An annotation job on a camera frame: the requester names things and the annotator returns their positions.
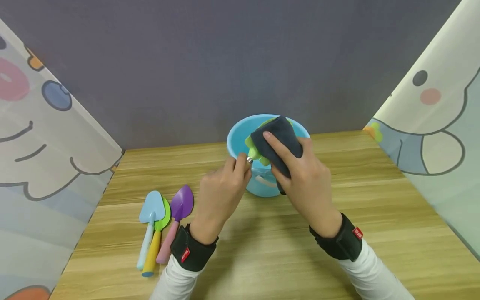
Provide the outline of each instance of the dark gray cloth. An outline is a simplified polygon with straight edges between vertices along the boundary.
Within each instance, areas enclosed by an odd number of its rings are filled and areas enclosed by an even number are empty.
[[[277,169],[282,172],[283,175],[291,178],[290,170],[288,169],[287,165],[265,140],[263,135],[265,131],[271,132],[283,145],[290,150],[293,155],[295,155],[295,157],[300,158],[303,155],[303,148],[297,140],[297,136],[295,135],[292,125],[287,118],[280,116],[275,120],[268,122],[264,126],[257,128],[257,130],[252,132],[250,135],[255,147],[257,147],[258,152],[262,156],[268,158],[270,163],[277,167]],[[280,190],[280,193],[285,195],[285,191],[278,181],[276,184]]]

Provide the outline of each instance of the wood grain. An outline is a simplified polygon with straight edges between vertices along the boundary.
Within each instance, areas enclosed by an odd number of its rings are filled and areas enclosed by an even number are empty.
[[[337,132],[313,140],[332,171],[335,204],[416,299],[478,299],[479,262],[370,136]],[[227,155],[224,143],[128,150],[51,299],[148,299],[162,267],[149,279],[135,268],[145,233],[138,222],[145,196],[159,190],[170,201],[185,183],[197,195],[201,176]],[[246,192],[192,298],[358,296],[287,198]]]

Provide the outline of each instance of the light blue shovel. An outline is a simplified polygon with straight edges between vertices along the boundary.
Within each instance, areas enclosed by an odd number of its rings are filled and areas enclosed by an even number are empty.
[[[165,217],[165,206],[163,205],[162,194],[158,191],[151,191],[145,198],[144,205],[140,211],[139,219],[142,223],[148,223],[140,255],[138,256],[137,269],[143,270],[148,248],[152,242],[154,222]]]

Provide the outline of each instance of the white sleeve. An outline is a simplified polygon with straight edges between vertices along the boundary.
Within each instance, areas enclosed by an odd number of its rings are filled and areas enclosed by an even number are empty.
[[[192,294],[199,272],[187,271],[173,255],[155,286],[150,300],[188,300]]]
[[[403,284],[377,257],[373,249],[363,241],[356,261],[339,260],[340,266],[350,277],[357,293],[364,300],[414,299]]]

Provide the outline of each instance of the purple shovel blade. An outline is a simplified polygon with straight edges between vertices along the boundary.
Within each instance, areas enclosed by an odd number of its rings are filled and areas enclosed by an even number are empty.
[[[187,184],[182,186],[175,196],[173,196],[170,202],[170,208],[172,210],[172,217],[174,217],[177,222],[180,222],[180,220],[192,212],[193,192]]]

